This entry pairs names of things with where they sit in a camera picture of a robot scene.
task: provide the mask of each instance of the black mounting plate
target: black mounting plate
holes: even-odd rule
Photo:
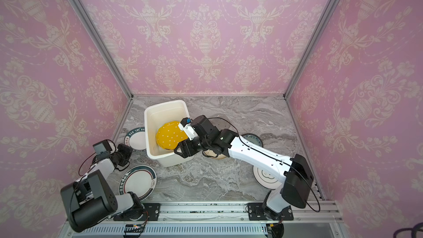
[[[148,212],[148,221],[157,221],[159,219],[160,214],[160,203],[142,203],[145,207],[145,210]],[[137,221],[145,221],[146,214],[142,215],[140,219]],[[131,214],[130,211],[128,213],[122,213],[113,217],[114,221],[130,221],[131,218],[137,218],[136,215]]]
[[[248,218],[250,219],[250,221],[267,221],[268,220],[266,215],[264,214],[264,210],[262,206],[263,206],[263,203],[247,203]],[[280,212],[280,214],[282,215],[283,221],[293,221],[291,206],[288,206],[285,209],[283,209]]]

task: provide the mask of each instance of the damask pattern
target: damask pattern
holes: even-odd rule
[[[135,94],[282,94],[326,1],[82,0]]]
[[[290,104],[351,237],[421,222],[421,0],[340,0]]]
[[[109,13],[90,13],[125,44]],[[0,228],[57,237],[60,189],[113,134],[127,98],[67,0],[1,0],[0,55]]]

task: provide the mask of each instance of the white plastic bin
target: white plastic bin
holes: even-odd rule
[[[182,158],[173,151],[165,150],[157,145],[156,133],[164,124],[189,117],[187,104],[183,100],[174,100],[148,107],[144,111],[145,140],[147,156],[157,160],[162,167],[171,167],[193,159],[193,156]]]

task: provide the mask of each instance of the yellow polka dot plate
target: yellow polka dot plate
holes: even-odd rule
[[[159,128],[156,134],[156,142],[161,148],[173,151],[178,143],[188,139],[188,136],[179,129],[179,121],[171,121]]]

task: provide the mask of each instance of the gray marble surface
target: gray marble surface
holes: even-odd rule
[[[286,101],[281,96],[135,97],[117,143],[123,143],[131,129],[144,126],[147,107],[176,99],[186,102],[192,118],[220,116],[235,125],[241,134],[260,136],[268,150],[287,156],[304,155]],[[152,167],[157,174],[156,188],[147,200],[263,200],[269,191],[255,180],[252,165],[238,159],[215,160],[198,153],[191,161],[161,167],[145,152],[134,152],[128,169],[115,170],[107,178],[115,194],[119,193],[119,182],[125,172],[141,164]]]

